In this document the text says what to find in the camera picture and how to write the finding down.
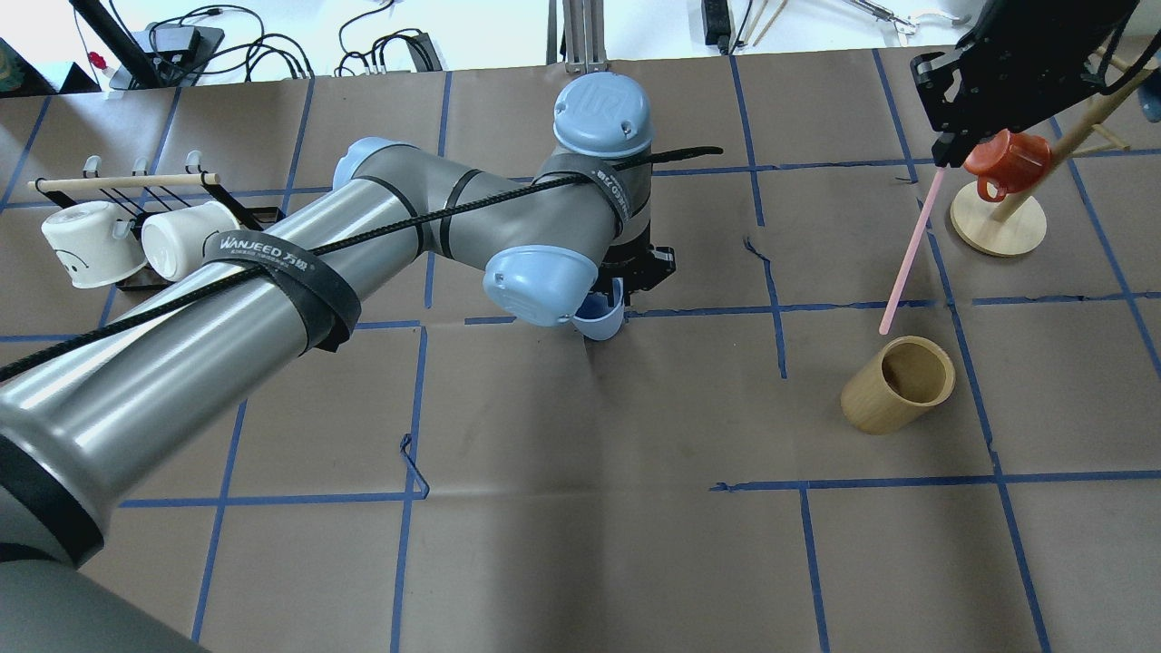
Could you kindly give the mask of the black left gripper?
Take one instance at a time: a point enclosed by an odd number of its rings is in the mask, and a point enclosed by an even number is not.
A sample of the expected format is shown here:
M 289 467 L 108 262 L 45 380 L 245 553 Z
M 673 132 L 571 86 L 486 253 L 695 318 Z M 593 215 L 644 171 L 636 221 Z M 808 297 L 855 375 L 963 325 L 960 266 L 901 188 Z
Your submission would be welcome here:
M 607 249 L 599 264 L 597 292 L 612 293 L 620 280 L 622 293 L 650 292 L 677 271 L 673 247 L 654 247 L 649 239 Z

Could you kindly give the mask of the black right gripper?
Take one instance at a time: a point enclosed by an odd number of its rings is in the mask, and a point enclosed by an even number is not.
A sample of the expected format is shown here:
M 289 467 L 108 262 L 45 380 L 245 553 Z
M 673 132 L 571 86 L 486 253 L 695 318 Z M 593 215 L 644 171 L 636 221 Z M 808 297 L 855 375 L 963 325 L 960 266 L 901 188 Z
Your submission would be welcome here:
M 1095 94 L 1110 95 L 1140 71 L 1132 63 L 1108 85 L 1105 45 L 1115 53 L 1137 1 L 987 1 L 969 33 L 943 53 L 916 55 L 915 86 L 937 132 L 933 165 L 960 167 L 979 143 L 1023 132 Z

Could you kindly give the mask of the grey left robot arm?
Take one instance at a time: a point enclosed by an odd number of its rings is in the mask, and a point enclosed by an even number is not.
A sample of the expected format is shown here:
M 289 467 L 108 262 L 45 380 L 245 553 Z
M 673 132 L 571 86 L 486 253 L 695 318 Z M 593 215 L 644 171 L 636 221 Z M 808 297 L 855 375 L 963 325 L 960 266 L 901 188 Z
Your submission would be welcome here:
M 366 297 L 421 254 L 479 270 L 490 301 L 535 326 L 671 277 L 671 249 L 648 241 L 652 168 L 709 148 L 652 152 L 649 99 L 614 72 L 568 82 L 554 136 L 527 185 L 361 138 L 324 198 L 214 235 L 190 277 L 5 365 L 3 651 L 199 652 L 82 576 L 113 509 L 267 376 L 348 342 Z

